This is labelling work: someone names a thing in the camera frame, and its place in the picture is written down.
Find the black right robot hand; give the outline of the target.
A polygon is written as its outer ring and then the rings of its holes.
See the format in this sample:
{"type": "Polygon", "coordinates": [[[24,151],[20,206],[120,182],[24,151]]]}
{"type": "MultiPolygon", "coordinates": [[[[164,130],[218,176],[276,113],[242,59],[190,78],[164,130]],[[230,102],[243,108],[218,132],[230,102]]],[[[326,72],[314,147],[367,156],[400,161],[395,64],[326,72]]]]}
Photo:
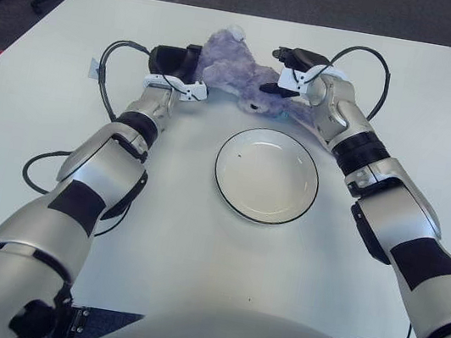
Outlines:
{"type": "MultiPolygon", "coordinates": [[[[290,49],[289,47],[279,47],[273,50],[272,56],[282,62],[286,68],[304,73],[319,64],[327,65],[329,61],[325,56],[321,56],[320,54],[300,48],[290,49]]],[[[275,94],[284,98],[299,96],[298,92],[281,88],[275,82],[262,84],[259,89],[264,93],[275,94]]]]}

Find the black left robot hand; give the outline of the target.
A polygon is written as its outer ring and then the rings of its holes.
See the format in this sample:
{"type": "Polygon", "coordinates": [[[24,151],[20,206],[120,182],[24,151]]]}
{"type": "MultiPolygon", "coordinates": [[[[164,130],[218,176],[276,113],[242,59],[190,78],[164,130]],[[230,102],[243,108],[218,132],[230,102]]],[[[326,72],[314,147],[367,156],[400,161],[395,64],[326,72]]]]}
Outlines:
{"type": "Polygon", "coordinates": [[[194,83],[202,46],[189,44],[186,48],[158,45],[148,58],[148,70],[152,74],[173,76],[184,84],[194,83]]]}

